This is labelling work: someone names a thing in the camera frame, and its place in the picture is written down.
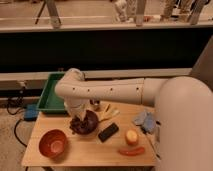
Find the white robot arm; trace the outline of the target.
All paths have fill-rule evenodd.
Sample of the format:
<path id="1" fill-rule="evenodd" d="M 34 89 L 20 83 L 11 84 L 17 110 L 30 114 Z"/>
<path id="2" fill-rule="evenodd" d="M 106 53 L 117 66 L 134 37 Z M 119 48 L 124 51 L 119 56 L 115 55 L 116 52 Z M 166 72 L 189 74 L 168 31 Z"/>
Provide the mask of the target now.
<path id="1" fill-rule="evenodd" d="M 190 76 L 86 81 L 68 70 L 56 94 L 72 115 L 86 99 L 152 106 L 156 112 L 156 171 L 213 171 L 213 90 Z"/>

